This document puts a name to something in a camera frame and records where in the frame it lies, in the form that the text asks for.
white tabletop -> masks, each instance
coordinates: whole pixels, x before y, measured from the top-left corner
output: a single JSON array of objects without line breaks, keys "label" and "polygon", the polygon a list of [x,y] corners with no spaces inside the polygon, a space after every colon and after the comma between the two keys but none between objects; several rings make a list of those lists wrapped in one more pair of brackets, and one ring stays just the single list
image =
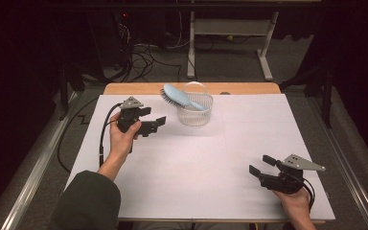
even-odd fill
[{"label": "white tabletop", "polygon": [[[106,114],[129,96],[100,96],[67,185],[76,173],[98,170]],[[133,97],[151,107],[151,114],[142,121],[163,116],[167,121],[157,133],[134,142],[133,153],[117,175],[115,183],[122,194],[120,219],[287,219],[280,200],[249,173],[249,164],[262,173],[279,172],[262,161],[264,154],[279,160],[297,154],[311,160],[285,95],[214,95],[211,121],[199,127],[182,125],[176,108],[160,95]],[[106,157],[108,130],[103,146]],[[335,219],[317,172],[305,171],[304,176],[316,192],[311,218]]]}]

human hand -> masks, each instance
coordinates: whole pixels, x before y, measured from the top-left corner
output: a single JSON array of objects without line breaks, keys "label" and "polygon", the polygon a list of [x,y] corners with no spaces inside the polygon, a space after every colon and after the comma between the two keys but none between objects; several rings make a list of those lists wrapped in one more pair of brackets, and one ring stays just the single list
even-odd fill
[{"label": "human hand", "polygon": [[118,118],[120,113],[116,113],[109,119],[109,135],[110,135],[110,151],[98,173],[103,174],[110,180],[115,180],[119,169],[127,160],[127,155],[132,147],[133,139],[137,139],[136,132],[142,123],[140,121],[134,123],[127,132],[123,133],[118,128]]},{"label": "human hand", "polygon": [[292,195],[283,194],[274,190],[272,192],[282,201],[283,209],[296,230],[315,229],[310,218],[310,196],[304,188]]}]

dark background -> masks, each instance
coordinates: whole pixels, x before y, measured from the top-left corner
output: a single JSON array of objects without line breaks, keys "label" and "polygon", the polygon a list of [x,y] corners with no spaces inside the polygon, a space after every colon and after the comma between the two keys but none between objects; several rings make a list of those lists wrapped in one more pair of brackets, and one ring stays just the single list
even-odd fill
[{"label": "dark background", "polygon": [[[93,32],[101,30],[98,25],[104,21],[109,29],[115,15],[49,14],[40,4],[0,0],[0,195],[54,112],[52,97],[59,88],[61,61],[75,62],[80,73],[90,72],[98,78],[104,76],[102,67],[109,61],[100,55],[102,47],[94,42]],[[198,12],[197,16],[249,18],[253,14],[259,18],[268,13]],[[165,32],[179,35],[176,13],[130,12],[125,19],[134,38],[160,47],[165,45]],[[182,21],[183,31],[188,32],[188,12],[182,13]],[[124,47],[117,31],[109,32],[111,49],[121,51]],[[368,1],[357,1],[356,8],[337,11],[281,11],[273,37],[282,39],[286,35],[296,40],[316,35],[300,72],[324,59],[335,64],[333,85],[368,146]],[[121,52],[110,61],[123,65],[124,55]]]}]

light blue hairbrush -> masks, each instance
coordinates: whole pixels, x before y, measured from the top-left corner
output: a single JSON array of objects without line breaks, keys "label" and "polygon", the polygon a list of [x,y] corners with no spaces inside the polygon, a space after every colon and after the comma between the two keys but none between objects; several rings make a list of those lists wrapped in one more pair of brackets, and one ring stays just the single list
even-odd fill
[{"label": "light blue hairbrush", "polygon": [[199,111],[207,110],[207,108],[199,103],[192,102],[186,93],[175,88],[171,84],[164,84],[163,88],[160,90],[163,99],[177,107],[192,106]]}]

white metal stand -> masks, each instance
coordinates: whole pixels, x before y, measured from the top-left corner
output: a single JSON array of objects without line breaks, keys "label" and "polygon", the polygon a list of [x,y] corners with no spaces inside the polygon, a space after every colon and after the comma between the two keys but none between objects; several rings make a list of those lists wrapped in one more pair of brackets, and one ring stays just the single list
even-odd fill
[{"label": "white metal stand", "polygon": [[188,54],[187,77],[192,79],[196,75],[196,50],[194,49],[195,35],[264,35],[264,47],[257,50],[260,64],[267,81],[273,81],[265,57],[276,26],[279,13],[272,14],[271,20],[227,20],[227,19],[197,19],[191,12],[190,49]]}]

